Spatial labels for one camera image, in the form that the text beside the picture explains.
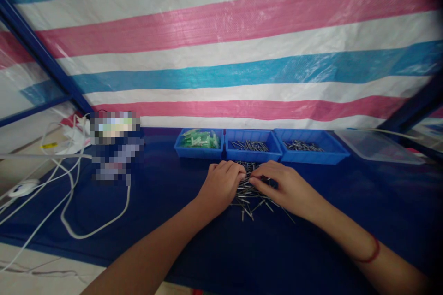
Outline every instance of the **clear plastic container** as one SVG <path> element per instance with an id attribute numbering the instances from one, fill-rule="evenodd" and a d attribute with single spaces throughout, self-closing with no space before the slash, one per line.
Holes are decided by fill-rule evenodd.
<path id="1" fill-rule="evenodd" d="M 358 156 L 366 160 L 420 165 L 424 160 L 386 135 L 368 130 L 334 130 Z"/>

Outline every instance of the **yellow label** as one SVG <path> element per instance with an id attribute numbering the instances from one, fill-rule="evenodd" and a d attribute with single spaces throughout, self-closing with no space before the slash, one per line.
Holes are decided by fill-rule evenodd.
<path id="1" fill-rule="evenodd" d="M 49 143 L 49 144 L 42 145 L 40 147 L 44 148 L 44 149 L 48 149 L 48 148 L 56 147 L 57 145 L 58 145 L 58 143 Z"/>

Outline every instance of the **blue tablecloth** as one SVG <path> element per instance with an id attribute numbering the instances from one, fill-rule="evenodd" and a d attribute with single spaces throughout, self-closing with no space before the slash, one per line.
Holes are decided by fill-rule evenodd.
<path id="1" fill-rule="evenodd" d="M 123 217 L 90 238 L 75 240 L 60 221 L 60 208 L 28 248 L 108 266 L 168 220 L 197 195 L 211 163 L 179 159 L 174 151 L 179 132 L 144 128 L 143 172 L 131 187 Z M 74 162 L 64 163 L 70 167 Z M 287 165 L 400 256 L 431 272 L 433 250 L 441 241 L 443 172 L 437 167 L 370 162 L 353 153 L 338 165 Z M 126 202 L 126 187 L 95 185 L 90 170 L 90 160 L 83 160 L 80 182 L 66 212 L 78 234 L 108 222 Z M 0 241 L 22 246 L 69 189 L 67 177 L 48 185 L 0 226 Z M 296 216 L 293 224 L 281 209 L 272 213 L 260 208 L 254 219 L 241 222 L 239 207 L 230 206 L 195 236 L 166 280 L 218 294 L 375 292 L 341 249 L 314 225 Z"/>

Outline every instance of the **blue plastic bin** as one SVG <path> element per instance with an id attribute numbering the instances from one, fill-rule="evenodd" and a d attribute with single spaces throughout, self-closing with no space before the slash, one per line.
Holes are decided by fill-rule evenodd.
<path id="1" fill-rule="evenodd" d="M 269 152 L 237 150 L 238 147 L 234 146 L 232 141 L 265 142 Z M 271 130 L 226 129 L 225 146 L 228 160 L 266 162 L 269 160 L 278 161 L 282 156 L 280 145 Z"/>
<path id="2" fill-rule="evenodd" d="M 281 161 L 336 165 L 350 155 L 334 137 L 324 130 L 274 129 L 274 132 L 283 150 Z M 283 142 L 291 142 L 292 140 L 315 143 L 324 152 L 290 151 Z"/>
<path id="3" fill-rule="evenodd" d="M 211 131 L 213 130 L 218 138 L 220 138 L 220 149 L 207 149 L 201 147 L 182 147 L 181 142 L 184 137 L 183 133 L 191 130 L 193 128 L 183 128 L 180 132 L 180 135 L 177 137 L 175 141 L 174 149 L 177 152 L 179 158 L 196 158 L 196 159 L 213 159 L 213 160 L 221 160 L 223 153 L 223 146 L 225 142 L 225 135 L 223 134 L 223 129 L 207 129 L 201 128 L 201 130 Z"/>

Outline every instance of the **floor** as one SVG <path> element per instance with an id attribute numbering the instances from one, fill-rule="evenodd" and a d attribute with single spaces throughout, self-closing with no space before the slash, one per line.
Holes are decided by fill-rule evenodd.
<path id="1" fill-rule="evenodd" d="M 19 248 L 0 243 L 0 266 L 8 264 Z M 103 267 L 24 250 L 9 271 L 0 273 L 2 295 L 78 295 Z M 156 295 L 191 295 L 192 289 L 163 282 Z"/>

